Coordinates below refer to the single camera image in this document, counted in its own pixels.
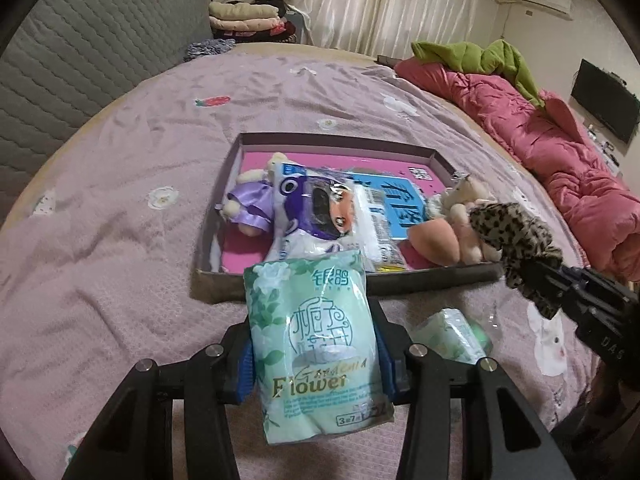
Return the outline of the green flower tissue pack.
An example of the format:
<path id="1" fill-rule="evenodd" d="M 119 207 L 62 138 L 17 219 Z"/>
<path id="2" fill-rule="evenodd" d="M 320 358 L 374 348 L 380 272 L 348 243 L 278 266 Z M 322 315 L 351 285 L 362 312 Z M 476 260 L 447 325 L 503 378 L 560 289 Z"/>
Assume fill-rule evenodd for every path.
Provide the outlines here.
<path id="1" fill-rule="evenodd" d="M 243 278 L 268 444 L 336 437 L 393 419 L 361 252 L 266 261 Z"/>

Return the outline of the peach makeup sponge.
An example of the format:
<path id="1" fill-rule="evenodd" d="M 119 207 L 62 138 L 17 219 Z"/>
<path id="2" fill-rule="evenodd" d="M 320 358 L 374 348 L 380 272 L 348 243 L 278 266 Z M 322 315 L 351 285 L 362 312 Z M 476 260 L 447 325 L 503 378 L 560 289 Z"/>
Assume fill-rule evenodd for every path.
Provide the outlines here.
<path id="1" fill-rule="evenodd" d="M 408 241 L 424 259 L 438 266 L 460 262 L 460 244 L 454 229 L 443 218 L 428 220 L 407 231 Z"/>

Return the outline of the green sponge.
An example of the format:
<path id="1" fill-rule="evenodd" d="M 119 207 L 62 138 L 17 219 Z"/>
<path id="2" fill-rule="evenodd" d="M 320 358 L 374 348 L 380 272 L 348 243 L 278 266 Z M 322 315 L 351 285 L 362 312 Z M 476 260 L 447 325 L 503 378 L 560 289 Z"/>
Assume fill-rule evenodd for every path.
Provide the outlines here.
<path id="1" fill-rule="evenodd" d="M 413 342 L 424 344 L 443 359 L 463 364 L 475 364 L 494 348 L 484 328 L 458 309 L 445 308 L 432 314 L 410 335 Z"/>

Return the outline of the beige bear pink dress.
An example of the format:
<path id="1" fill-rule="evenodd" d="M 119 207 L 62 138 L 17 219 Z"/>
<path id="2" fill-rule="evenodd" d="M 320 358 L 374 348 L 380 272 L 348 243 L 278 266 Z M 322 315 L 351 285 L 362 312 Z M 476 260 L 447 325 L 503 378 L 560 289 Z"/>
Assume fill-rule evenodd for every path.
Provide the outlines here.
<path id="1" fill-rule="evenodd" d="M 471 212 L 493 201 L 485 185 L 470 174 L 442 193 L 442 214 L 454 229 L 460 246 L 461 262 L 467 266 L 500 260 L 501 252 L 483 242 L 471 224 Z"/>

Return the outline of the cream bear purple dress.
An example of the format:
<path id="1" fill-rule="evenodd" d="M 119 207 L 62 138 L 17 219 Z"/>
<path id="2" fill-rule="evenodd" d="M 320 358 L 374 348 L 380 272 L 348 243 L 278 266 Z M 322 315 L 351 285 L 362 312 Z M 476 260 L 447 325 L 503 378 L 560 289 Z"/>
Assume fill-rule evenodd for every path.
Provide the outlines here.
<path id="1" fill-rule="evenodd" d="M 248 237 L 270 233 L 274 218 L 274 172 L 280 162 L 289 161 L 285 154 L 275 152 L 264 168 L 239 174 L 219 208 L 221 217 Z"/>

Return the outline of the pink quilted comforter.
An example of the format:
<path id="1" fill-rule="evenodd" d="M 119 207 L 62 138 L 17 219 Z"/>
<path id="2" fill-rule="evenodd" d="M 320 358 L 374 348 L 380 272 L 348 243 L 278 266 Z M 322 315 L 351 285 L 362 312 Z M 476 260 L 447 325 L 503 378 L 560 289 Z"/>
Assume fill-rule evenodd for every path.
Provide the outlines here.
<path id="1" fill-rule="evenodd" d="M 592 266 L 639 279 L 639 197 L 605 166 L 566 103 L 545 91 L 529 103 L 506 79 L 408 58 L 396 74 L 453 102 L 546 189 Z"/>

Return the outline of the yellow white tissue pack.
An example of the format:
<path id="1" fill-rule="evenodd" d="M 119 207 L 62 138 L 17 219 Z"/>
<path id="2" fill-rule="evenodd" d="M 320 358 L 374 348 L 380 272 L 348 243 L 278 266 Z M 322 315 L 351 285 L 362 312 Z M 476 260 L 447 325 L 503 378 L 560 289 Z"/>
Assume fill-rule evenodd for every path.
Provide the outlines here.
<path id="1" fill-rule="evenodd" d="M 387 220 L 384 193 L 364 185 L 354 186 L 356 237 L 366 258 L 366 268 L 372 273 L 404 272 L 406 260 L 392 239 Z"/>

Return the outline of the dark patterned cloth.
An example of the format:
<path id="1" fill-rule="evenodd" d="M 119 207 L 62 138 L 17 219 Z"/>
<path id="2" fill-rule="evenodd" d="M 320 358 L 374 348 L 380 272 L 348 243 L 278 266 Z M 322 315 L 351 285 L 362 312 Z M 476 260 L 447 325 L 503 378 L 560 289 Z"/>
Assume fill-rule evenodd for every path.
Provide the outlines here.
<path id="1" fill-rule="evenodd" d="M 206 39 L 203 41 L 192 42 L 186 47 L 183 61 L 191 62 L 196 58 L 203 56 L 221 55 L 231 51 L 235 47 L 233 39 Z"/>

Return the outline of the pink purple bed sheet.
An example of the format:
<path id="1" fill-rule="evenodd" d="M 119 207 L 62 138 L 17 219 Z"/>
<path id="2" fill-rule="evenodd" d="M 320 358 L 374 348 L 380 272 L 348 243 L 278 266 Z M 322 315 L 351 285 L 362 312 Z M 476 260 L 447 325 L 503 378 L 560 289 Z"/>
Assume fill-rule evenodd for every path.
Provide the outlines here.
<path id="1" fill-rule="evenodd" d="M 198 231 L 243 132 L 425 146 L 518 200 L 565 261 L 582 248 L 537 181 L 477 128 L 386 67 L 230 52 L 156 76 L 40 171 L 1 233 L 1 427 L 38 479 L 60 478 L 137 360 L 190 358 L 244 318 L 191 294 Z"/>

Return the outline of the pink blue children's book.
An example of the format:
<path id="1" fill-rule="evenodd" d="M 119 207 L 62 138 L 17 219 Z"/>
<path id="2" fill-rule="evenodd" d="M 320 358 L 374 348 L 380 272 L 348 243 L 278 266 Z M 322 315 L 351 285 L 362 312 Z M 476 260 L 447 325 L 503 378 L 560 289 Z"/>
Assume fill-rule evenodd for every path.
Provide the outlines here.
<path id="1" fill-rule="evenodd" d="M 392 152 L 375 152 L 371 157 L 300 152 L 293 155 L 293 160 L 305 167 L 344 172 L 365 188 L 383 192 L 394 240 L 406 236 L 408 227 L 416 221 L 429 197 L 454 184 L 454 168 L 433 150 L 413 158 Z M 220 250 L 220 270 L 239 274 L 248 266 L 262 262 L 272 242 L 271 231 L 250 237 L 227 222 Z"/>

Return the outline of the floral white fabric scrunchie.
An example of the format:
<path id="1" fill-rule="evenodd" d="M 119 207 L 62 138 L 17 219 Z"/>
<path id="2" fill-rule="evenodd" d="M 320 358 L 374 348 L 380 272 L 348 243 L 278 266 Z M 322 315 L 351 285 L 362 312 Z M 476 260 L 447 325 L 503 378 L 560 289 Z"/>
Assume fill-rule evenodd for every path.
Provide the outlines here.
<path id="1" fill-rule="evenodd" d="M 442 208 L 442 194 L 435 194 L 426 200 L 425 218 L 427 220 L 445 218 L 446 215 L 444 208 Z"/>

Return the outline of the green blanket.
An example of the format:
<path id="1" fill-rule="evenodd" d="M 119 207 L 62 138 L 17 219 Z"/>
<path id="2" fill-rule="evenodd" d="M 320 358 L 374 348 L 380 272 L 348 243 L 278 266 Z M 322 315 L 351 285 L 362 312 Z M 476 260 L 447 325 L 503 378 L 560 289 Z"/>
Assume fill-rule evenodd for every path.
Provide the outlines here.
<path id="1" fill-rule="evenodd" d="M 415 41 L 411 49 L 422 63 L 439 63 L 458 73 L 500 76 L 509 81 L 530 104 L 544 107 L 544 100 L 539 96 L 524 56 L 506 40 L 495 40 L 486 48 L 469 41 L 454 44 Z"/>

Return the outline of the folded clothes pile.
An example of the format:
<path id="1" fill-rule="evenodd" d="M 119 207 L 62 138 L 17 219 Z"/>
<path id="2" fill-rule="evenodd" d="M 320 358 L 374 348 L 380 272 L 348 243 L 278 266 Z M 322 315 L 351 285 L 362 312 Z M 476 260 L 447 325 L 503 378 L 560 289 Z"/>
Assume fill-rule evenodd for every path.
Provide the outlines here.
<path id="1" fill-rule="evenodd" d="M 208 13 L 215 39 L 232 39 L 237 44 L 300 43 L 303 25 L 284 0 L 212 1 Z"/>

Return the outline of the black wall television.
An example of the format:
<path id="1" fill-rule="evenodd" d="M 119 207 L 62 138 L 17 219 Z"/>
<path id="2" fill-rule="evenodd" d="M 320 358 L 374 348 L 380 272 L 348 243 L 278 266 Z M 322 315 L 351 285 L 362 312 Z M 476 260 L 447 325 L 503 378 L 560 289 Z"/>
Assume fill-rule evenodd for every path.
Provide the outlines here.
<path id="1" fill-rule="evenodd" d="M 639 99 L 610 73 L 582 59 L 570 96 L 625 144 L 639 123 Z"/>

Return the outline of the leopard print scrunchie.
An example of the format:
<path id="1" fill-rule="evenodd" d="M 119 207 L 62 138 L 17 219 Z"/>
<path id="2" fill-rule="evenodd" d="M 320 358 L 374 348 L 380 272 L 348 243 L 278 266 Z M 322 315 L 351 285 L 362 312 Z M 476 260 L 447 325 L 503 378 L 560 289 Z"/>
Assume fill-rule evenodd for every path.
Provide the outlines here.
<path id="1" fill-rule="evenodd" d="M 535 278 L 544 276 L 538 264 L 558 270 L 563 263 L 548 224 L 519 203 L 479 206 L 471 212 L 471 224 L 483 242 L 501 252 L 506 286 L 518 290 L 543 318 L 552 320 L 560 308 L 535 284 Z"/>

